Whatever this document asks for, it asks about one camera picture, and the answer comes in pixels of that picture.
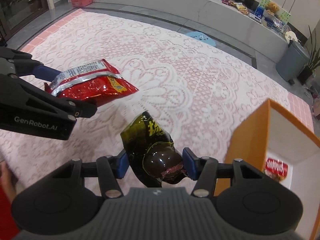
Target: silver stripe on bag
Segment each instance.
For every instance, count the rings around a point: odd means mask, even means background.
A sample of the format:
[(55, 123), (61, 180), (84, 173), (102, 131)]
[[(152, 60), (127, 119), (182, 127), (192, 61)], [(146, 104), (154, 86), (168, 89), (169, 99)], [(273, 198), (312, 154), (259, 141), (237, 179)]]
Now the silver stripe on bag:
[(92, 80), (94, 78), (97, 77), (103, 77), (103, 76), (108, 76), (108, 77), (114, 77), (114, 78), (118, 78), (118, 79), (123, 79), (123, 77), (120, 74), (114, 74), (110, 71), (101, 71), (101, 72), (97, 72), (97, 73), (92, 73), (86, 76), (82, 76), (82, 77), (78, 77), (75, 78), (67, 83), (64, 83), (62, 85), (59, 85), (57, 88), (55, 88), (52, 92), (51, 95), (53, 96), (57, 96), (61, 91), (70, 88), (76, 84), (80, 84), (89, 80)]

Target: lace tablecloth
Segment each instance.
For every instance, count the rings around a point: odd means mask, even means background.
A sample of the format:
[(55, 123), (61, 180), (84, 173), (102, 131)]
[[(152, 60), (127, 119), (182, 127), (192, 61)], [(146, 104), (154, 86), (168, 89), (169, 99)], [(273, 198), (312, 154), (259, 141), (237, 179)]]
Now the lace tablecloth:
[[(26, 186), (72, 158), (92, 162), (118, 154), (120, 132), (145, 110), (179, 151), (190, 147), (222, 162), (233, 130), (264, 100), (291, 109), (286, 89), (241, 60), (183, 34), (106, 14), (77, 10), (23, 50), (61, 71), (105, 58), (139, 89), (79, 118), (68, 141), (0, 130), (1, 151)], [(41, 80), (25, 79), (43, 88)], [(119, 184), (124, 193), (143, 187), (130, 168)], [(192, 185), (185, 178), (175, 186), (190, 191)], [(99, 192), (96, 179), (86, 186)]]

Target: door frame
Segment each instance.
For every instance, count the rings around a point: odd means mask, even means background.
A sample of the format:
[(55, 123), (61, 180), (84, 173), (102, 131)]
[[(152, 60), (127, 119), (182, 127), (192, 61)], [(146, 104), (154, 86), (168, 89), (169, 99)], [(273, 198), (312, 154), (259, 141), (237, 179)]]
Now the door frame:
[(37, 10), (36, 12), (34, 12), (33, 14), (31, 14), (30, 16), (25, 18), (23, 21), (18, 23), (11, 30), (10, 30), (9, 26), (7, 25), (7, 22), (6, 22), (5, 18), (4, 18), (3, 11), (2, 11), (2, 9), (0, 7), (0, 25), (2, 25), (2, 27), (4, 29), (4, 32), (5, 32), (4, 40), (8, 41), (12, 36), (14, 36), (24, 26), (26, 26), (28, 23), (30, 23), (35, 18), (37, 18), (39, 15), (43, 14), (45, 11), (48, 10), (47, 0), (41, 0), (41, 4), (42, 4), (42, 8), (41, 9)]

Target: red clothing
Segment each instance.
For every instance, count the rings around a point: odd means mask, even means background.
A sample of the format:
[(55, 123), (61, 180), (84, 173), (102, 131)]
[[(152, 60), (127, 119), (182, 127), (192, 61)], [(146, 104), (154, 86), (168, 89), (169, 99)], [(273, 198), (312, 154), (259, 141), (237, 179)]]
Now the red clothing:
[(0, 239), (11, 240), (19, 233), (11, 216), (11, 205), (0, 186)]

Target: open cardboard box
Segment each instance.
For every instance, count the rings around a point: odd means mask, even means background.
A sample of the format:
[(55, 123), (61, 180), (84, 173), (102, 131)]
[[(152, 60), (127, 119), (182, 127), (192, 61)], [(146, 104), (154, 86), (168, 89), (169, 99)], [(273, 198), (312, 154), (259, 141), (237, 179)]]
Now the open cardboard box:
[[(268, 157), (288, 164), (288, 175), (280, 183), (303, 204), (296, 233), (314, 240), (320, 222), (320, 140), (270, 99), (236, 128), (225, 163), (241, 158), (262, 171)], [(230, 179), (218, 179), (215, 193), (218, 195), (228, 187)]]

